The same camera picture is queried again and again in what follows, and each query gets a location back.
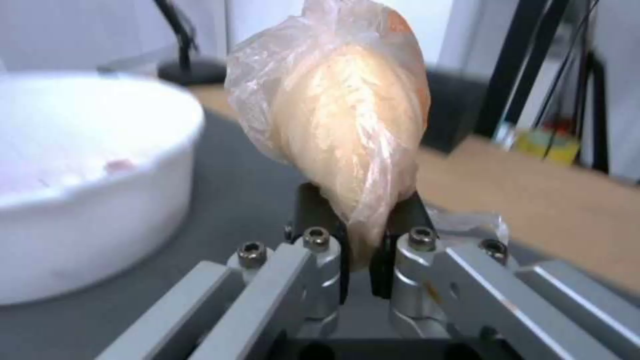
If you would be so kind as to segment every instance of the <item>plastic bag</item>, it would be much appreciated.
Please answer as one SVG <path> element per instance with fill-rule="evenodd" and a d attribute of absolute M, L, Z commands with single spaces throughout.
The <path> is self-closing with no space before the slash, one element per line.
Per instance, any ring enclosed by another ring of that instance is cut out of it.
<path fill-rule="evenodd" d="M 225 88 L 269 157 L 298 167 L 347 223 L 353 264 L 368 263 L 393 206 L 415 190 L 430 105 L 406 21 L 369 0 L 306 0 L 239 44 Z"/>
<path fill-rule="evenodd" d="M 509 227 L 496 213 L 450 213 L 425 205 L 429 218 L 438 232 L 469 232 L 473 229 L 489 231 L 496 240 L 509 245 Z"/>

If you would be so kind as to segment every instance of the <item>bread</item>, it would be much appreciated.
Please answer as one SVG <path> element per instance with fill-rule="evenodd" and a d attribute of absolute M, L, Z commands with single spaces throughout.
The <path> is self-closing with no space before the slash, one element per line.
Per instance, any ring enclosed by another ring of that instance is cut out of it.
<path fill-rule="evenodd" d="M 354 226 L 376 219 L 383 225 L 407 191 L 403 175 L 413 171 L 408 186 L 415 181 L 413 159 L 423 131 L 419 94 L 405 70 L 372 49 L 344 45 L 313 64 L 299 64 L 275 95 L 271 121 L 277 151 Z M 398 164 L 398 158 L 407 160 Z M 381 229 L 370 233 L 349 239 L 356 262 L 368 261 L 378 245 Z"/>

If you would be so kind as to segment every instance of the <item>wooden table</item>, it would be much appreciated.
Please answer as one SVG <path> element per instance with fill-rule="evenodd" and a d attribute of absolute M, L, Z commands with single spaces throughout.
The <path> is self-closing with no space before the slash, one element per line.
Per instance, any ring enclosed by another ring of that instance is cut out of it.
<path fill-rule="evenodd" d="M 220 86 L 192 88 L 230 119 Z M 471 136 L 452 154 L 422 149 L 417 187 L 452 211 L 494 211 L 518 241 L 640 292 L 640 191 L 580 168 L 504 152 Z"/>

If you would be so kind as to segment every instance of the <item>bowl rim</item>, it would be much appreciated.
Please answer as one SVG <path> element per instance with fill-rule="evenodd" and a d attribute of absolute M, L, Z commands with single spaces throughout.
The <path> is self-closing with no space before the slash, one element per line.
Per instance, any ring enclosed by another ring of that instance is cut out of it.
<path fill-rule="evenodd" d="M 22 81 L 29 79 L 38 80 L 60 80 L 60 79 L 96 79 L 105 81 L 131 81 L 136 83 L 146 83 L 152 86 L 162 86 L 171 88 L 176 94 L 187 96 L 193 100 L 193 104 L 198 107 L 198 119 L 191 132 L 175 143 L 168 146 L 163 152 L 157 156 L 147 159 L 143 163 L 136 163 L 135 167 L 127 171 L 119 171 L 110 174 L 103 174 L 99 177 L 86 179 L 80 183 L 62 184 L 51 188 L 41 188 L 30 192 L 17 193 L 15 195 L 0 195 L 0 215 L 7 212 L 15 212 L 24 209 L 30 209 L 40 206 L 50 206 L 70 202 L 75 198 L 81 197 L 86 193 L 92 192 L 98 188 L 116 186 L 126 183 L 132 177 L 141 174 L 149 174 L 155 172 L 161 164 L 170 158 L 184 152 L 193 147 L 202 134 L 204 129 L 204 109 L 200 101 L 186 88 L 174 85 L 167 81 L 148 76 L 137 76 L 133 74 L 101 74 L 99 72 L 90 71 L 63 71 L 63 72 L 47 72 L 47 71 L 24 71 L 10 72 L 0 74 L 0 83 L 7 81 Z"/>

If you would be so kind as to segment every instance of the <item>white ceramic bowl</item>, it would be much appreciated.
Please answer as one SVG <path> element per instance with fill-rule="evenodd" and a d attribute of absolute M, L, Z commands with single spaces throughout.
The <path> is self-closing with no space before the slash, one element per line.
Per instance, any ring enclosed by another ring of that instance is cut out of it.
<path fill-rule="evenodd" d="M 158 248 L 186 214 L 203 124 L 191 94 L 153 79 L 0 75 L 0 304 Z"/>

